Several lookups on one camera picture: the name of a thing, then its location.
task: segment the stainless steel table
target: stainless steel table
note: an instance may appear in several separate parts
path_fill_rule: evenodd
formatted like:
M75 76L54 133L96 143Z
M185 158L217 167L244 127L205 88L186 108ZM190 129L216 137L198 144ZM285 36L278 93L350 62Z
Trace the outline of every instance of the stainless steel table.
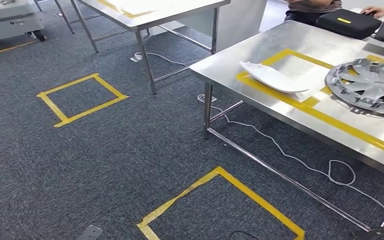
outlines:
M225 141L359 226L363 231L355 235L368 239L368 236L384 233L384 222L381 228L371 229L210 126L241 104L248 103L384 172L384 117L344 107L325 86L325 76L333 66L366 57L384 59L384 48L287 21L195 63L190 69L205 81L204 137L208 138L211 133ZM310 90L297 94L278 92L250 78L241 69L240 61L263 62ZM241 101L211 117L213 86Z
M79 8L76 5L76 0L70 0L71 4L74 7L75 12L77 13L78 19L80 20L89 40L90 43L93 46L93 49L98 52L98 48L96 46L96 41L109 38L118 34L121 34L125 31L116 32L112 34L108 34L105 36L101 36L98 38L93 38L92 34L90 33L84 18L82 17L82 14L79 10ZM146 66L146 73L148 75L151 91L153 94L156 94L156 87L155 83L166 79L168 77L171 77L175 74L178 74L182 71L185 71L189 68L189 66L183 67L179 70L176 70L174 72L168 73L164 76L154 78L152 69L148 60L147 51L144 45L144 42L142 40L141 31L142 30L148 30L151 27L159 26L165 30L167 30L169 33L175 34L176 36L187 40L195 45L197 45L200 48L203 48L211 54L214 54L216 52L216 42L217 42L217 32L218 32L218 22L219 22L219 7L230 4L231 0L197 0L197 1L178 1L178 3L175 6L170 6L165 9L155 10L146 14L141 15L129 15L126 12L120 10L117 8L117 6L113 5L112 3L106 1L106 0L77 0L79 3L82 3L83 5L89 7L93 11L97 12L98 14L104 16L105 18L113 21L114 23L118 24L122 28L124 28L126 31L134 32L136 34L137 43L139 44L140 52L142 54L143 61ZM161 26L162 24L169 23L172 21L179 20L181 18L185 18L197 13L200 13L202 11L214 9L214 17L212 22L212 44L211 47L208 47L200 42L197 42L187 36L184 36L174 30L167 29L164 26Z

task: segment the black zippered case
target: black zippered case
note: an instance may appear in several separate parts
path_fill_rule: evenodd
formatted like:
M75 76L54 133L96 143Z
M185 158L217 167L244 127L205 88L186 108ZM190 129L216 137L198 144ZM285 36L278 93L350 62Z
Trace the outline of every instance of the black zippered case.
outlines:
M370 15L338 9L319 17L315 26L336 34L361 40L372 35L381 24L382 21Z

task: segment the white plastic part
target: white plastic part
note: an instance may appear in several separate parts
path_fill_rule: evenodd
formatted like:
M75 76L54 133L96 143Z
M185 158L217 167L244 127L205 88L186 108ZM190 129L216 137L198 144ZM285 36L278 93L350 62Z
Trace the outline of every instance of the white plastic part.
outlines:
M304 85L299 85L270 66L242 61L239 64L256 80L280 92L293 94L305 92L309 89Z

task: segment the yellow tape square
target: yellow tape square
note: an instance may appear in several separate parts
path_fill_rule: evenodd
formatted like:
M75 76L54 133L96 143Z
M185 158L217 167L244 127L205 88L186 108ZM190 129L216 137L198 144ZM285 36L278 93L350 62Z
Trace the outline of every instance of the yellow tape square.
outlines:
M95 79L98 83L100 83L104 88L106 88L107 90L109 90L112 94L114 94L116 96L115 99L113 100L110 100L110 101L107 101L101 105L98 105L96 107L93 107L89 110L86 110L84 112L81 112L77 115L74 115L72 117L67 117L59 108L57 105L55 105L55 103L48 97L49 94L51 93L54 93L56 91L59 91L61 89L65 89L65 88L68 88L70 86L73 86L75 84L78 84L78 83L81 83L83 81L86 81L86 80L89 80L89 79ZM71 81L71 82L68 82L66 84L63 84L61 86L58 86L58 87L55 87L55 88L52 88L48 91L45 91L45 92L41 92L37 95L37 97L41 98L47 105L48 107L55 113L55 115L61 120L60 123L57 123L54 125L54 127L56 128L59 128L61 126L64 126L66 124L69 124L71 122L73 122L74 120L77 120L79 118L82 118L86 115L89 115L91 113L94 113L98 110L101 110L103 108L106 108L110 105L113 105L115 103L118 103L120 102L121 100L124 100L126 98L128 98L129 96L126 96L126 95L123 95L121 92L119 92L117 89L115 89L113 86L111 86L110 84L108 84L108 82L106 82L105 80L103 80L98 73L94 73L92 75L89 75L89 76L85 76L85 77L82 77L80 79L77 79L77 80L74 80L74 81Z
M142 219L142 222L137 224L137 227L142 231L142 233L145 235L145 237L148 240L160 240L160 238L157 236L157 234L149 226L149 223L154 221L159 216L161 216L178 199L184 197L186 194L190 193L192 190L196 189L197 187L209 182L210 180L212 180L216 176L222 176L224 179L226 179L228 182L230 182L232 185L234 185L236 188L238 188L240 191L242 191L244 194L246 194L252 200L254 200L262 208L267 210L270 214L272 214L276 219L278 219L282 224L284 224L292 232L294 232L296 234L296 237L294 238L294 240L304 240L304 237L305 237L305 231L304 230L302 230L292 220L290 220L285 215L283 215L279 210L277 210L269 202L267 202L262 197L260 197L258 194L253 192L251 189L249 189L246 185L244 185L238 179L236 179L235 177L230 175L230 173L228 173L226 170L224 170L221 166L216 167L214 170L207 173L205 176L200 178L194 184L189 186L181 194L179 194L175 198L171 199L170 201L164 203L163 205L161 205L160 207L155 209L153 212L151 212L150 214L145 216Z
M277 53L277 54L275 54L269 58L267 58L266 60L263 60L261 62L261 64L270 66L270 65L274 64L275 62L280 61L281 59L283 59L289 55L301 58L303 60L309 61L309 62L317 64L319 66L323 66L325 68L329 68L329 69L333 68L333 66L328 64L328 63L322 62L320 60L314 59L312 57L306 56L302 53L293 51L293 50L288 49L288 48L284 49L283 51L281 51L281 52L279 52L279 53ZM367 56L367 58L370 60L373 60L373 61L384 62L384 59L377 57L377 56L373 56L373 55L369 55L369 56ZM277 91L277 90L255 80L255 79L251 78L251 76L246 71L239 73L236 76L236 79L238 81L252 87L252 88L255 88L255 89L257 89L257 90L259 90L259 91L261 91L261 92L263 92L269 96L272 96L272 97L274 97L274 98L276 98L276 99L278 99L278 100L280 100L286 104L289 104L290 106L295 107L296 109L299 109L299 110L301 110L301 111L303 111L303 112L305 112L305 113L307 113L307 114L309 114L315 118L318 118L321 121L323 121L327 124L330 124L333 127L341 129L342 131L344 131L344 132L346 132L346 133L348 133L348 134L350 134L356 138L359 138L359 139L361 139L361 140L363 140L363 141L365 141L365 142L367 142L367 143L369 143L369 144L371 144L371 145L384 151L384 141L313 108L316 104L319 103L319 100L315 97L309 97L305 101L299 102L299 101L291 98L288 94ZM320 92L325 93L327 95L332 94L331 90L327 86L322 88L320 90Z

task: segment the gray machine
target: gray machine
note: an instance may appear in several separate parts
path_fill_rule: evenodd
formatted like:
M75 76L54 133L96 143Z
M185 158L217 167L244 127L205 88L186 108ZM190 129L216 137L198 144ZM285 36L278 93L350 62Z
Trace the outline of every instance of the gray machine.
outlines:
M45 41L44 26L28 0L0 0L0 39L28 34Z

